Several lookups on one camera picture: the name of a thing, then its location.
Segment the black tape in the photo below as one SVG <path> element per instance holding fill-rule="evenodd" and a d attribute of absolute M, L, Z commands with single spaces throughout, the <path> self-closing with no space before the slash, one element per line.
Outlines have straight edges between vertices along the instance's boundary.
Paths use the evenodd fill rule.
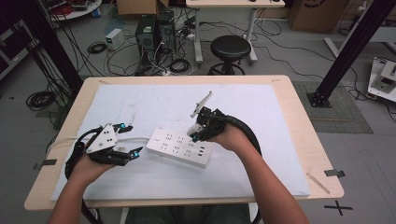
<path fill-rule="evenodd" d="M 56 160 L 43 160 L 43 162 L 41 162 L 41 165 L 38 165 L 37 163 L 35 164 L 35 166 L 33 167 L 34 170 L 41 170 L 41 167 L 45 166 L 45 165 L 55 165 L 56 164 Z"/>
<path fill-rule="evenodd" d="M 55 165 L 55 164 L 56 164 L 56 160 L 44 160 L 43 163 L 41 163 L 41 166 Z"/>
<path fill-rule="evenodd" d="M 340 216 L 343 216 L 343 215 L 344 215 L 342 209 L 345 209 L 345 210 L 353 210 L 352 207 L 340 206 L 340 204 L 339 204 L 338 201 L 336 201 L 336 200 L 335 200 L 335 204 L 336 204 L 336 206 L 333 206 L 333 205 L 324 205 L 324 208 L 338 209 L 338 212 L 340 213 Z"/>
<path fill-rule="evenodd" d="M 337 170 L 328 170 L 328 171 L 324 171 L 324 173 L 326 174 L 326 176 L 333 176 L 336 175 L 338 178 L 346 176 L 346 174 L 344 173 L 344 171 L 337 171 Z"/>

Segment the metal pole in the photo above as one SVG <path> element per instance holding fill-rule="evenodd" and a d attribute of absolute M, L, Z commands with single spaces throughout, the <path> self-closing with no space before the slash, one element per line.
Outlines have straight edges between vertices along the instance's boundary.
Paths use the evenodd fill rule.
<path fill-rule="evenodd" d="M 376 0 L 371 4 L 317 90 L 307 94 L 312 106 L 328 103 L 332 91 L 395 6 L 396 0 Z"/>

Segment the forearm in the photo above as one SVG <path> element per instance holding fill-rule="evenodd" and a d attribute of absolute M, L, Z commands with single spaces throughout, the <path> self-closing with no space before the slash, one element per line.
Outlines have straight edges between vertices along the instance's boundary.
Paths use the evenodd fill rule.
<path fill-rule="evenodd" d="M 245 166 L 264 223 L 308 223 L 299 204 L 251 144 L 235 153 Z"/>
<path fill-rule="evenodd" d="M 69 180 L 58 198 L 49 223 L 79 223 L 82 196 L 85 188 L 87 186 L 84 184 Z"/>

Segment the human hand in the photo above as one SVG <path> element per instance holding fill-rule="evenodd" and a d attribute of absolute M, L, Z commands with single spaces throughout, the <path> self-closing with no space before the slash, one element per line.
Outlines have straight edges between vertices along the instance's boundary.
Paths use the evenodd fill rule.
<path fill-rule="evenodd" d="M 226 123 L 222 133 L 212 137 L 208 142 L 216 142 L 225 149 L 231 150 L 235 153 L 238 153 L 250 144 L 247 136 L 241 130 L 229 123 Z"/>
<path fill-rule="evenodd" d="M 113 167 L 114 165 L 100 164 L 95 161 L 91 161 L 90 157 L 87 154 L 84 154 L 74 167 L 73 172 L 69 177 L 69 181 L 75 182 L 76 184 L 86 188 L 100 175 Z"/>

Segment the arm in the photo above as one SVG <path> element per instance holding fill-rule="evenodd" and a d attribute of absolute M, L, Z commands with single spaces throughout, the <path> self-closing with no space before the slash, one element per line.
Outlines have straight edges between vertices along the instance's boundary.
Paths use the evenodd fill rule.
<path fill-rule="evenodd" d="M 85 189 L 112 167 L 113 165 L 91 161 L 88 155 L 84 154 L 64 186 L 48 223 L 79 223 L 81 200 Z"/>
<path fill-rule="evenodd" d="M 239 129 L 227 124 L 211 141 L 233 151 L 244 164 L 264 223 L 308 223 L 300 205 Z"/>

